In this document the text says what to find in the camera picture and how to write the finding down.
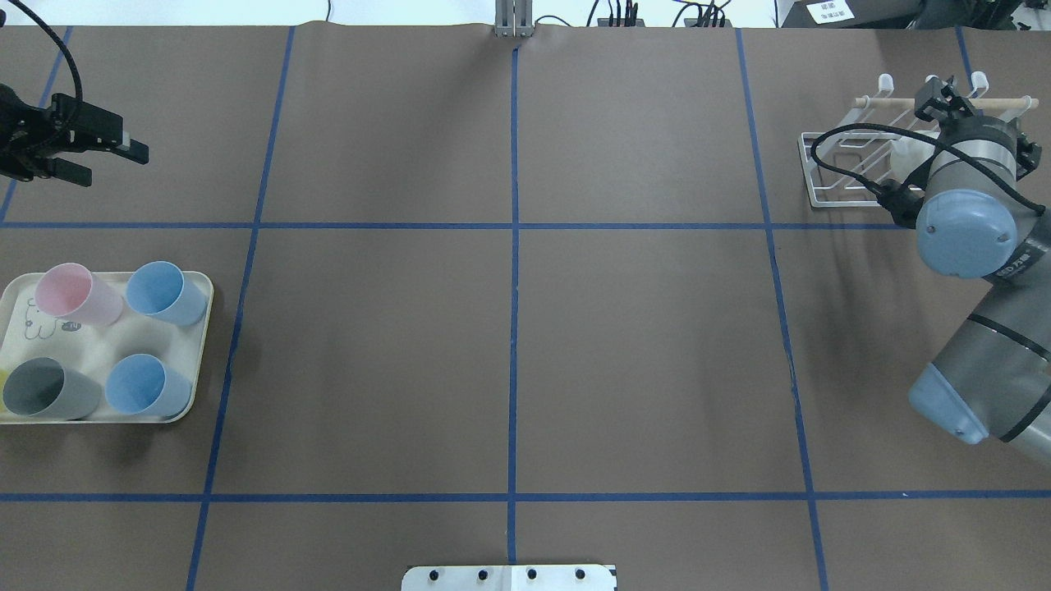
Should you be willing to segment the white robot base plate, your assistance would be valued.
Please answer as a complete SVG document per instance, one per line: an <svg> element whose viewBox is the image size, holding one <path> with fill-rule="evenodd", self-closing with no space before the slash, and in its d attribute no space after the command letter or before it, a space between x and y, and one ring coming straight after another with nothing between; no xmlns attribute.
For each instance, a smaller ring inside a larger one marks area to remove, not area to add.
<svg viewBox="0 0 1051 591"><path fill-rule="evenodd" d="M617 590L616 567L601 564L420 566L401 590Z"/></svg>

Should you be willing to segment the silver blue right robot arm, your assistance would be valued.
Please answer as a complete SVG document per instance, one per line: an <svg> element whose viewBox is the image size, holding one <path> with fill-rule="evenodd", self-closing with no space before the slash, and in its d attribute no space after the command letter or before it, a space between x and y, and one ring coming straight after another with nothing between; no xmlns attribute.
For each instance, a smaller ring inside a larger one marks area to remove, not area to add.
<svg viewBox="0 0 1051 591"><path fill-rule="evenodd" d="M935 122L930 157L879 199L913 229L937 274L990 285L912 385L913 409L965 444L1000 440L1043 464L1050 452L1049 209L1017 183L1040 164L1021 109L986 115L931 76L915 115Z"/></svg>

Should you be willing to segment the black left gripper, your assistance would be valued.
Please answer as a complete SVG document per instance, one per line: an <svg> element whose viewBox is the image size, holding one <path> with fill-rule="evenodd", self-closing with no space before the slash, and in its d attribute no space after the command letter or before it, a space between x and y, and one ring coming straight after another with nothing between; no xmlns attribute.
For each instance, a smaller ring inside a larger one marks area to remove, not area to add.
<svg viewBox="0 0 1051 591"><path fill-rule="evenodd" d="M148 145L126 141L123 119L67 94L51 96L48 108L23 102L1 86L1 172L12 180L58 179L91 187L91 169L60 157L63 152L105 151L136 164L148 164Z"/></svg>

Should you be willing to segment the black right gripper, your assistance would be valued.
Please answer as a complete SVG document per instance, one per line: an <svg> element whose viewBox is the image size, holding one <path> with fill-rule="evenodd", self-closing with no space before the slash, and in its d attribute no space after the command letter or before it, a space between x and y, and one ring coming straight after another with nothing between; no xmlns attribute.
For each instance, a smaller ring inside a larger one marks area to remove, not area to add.
<svg viewBox="0 0 1051 591"><path fill-rule="evenodd" d="M1032 98L992 98L984 103L982 98L961 96L951 81L931 78L915 99L918 119L937 124L939 143L1017 181L1035 170L1035 143L1021 133L1021 115L1035 105Z"/></svg>

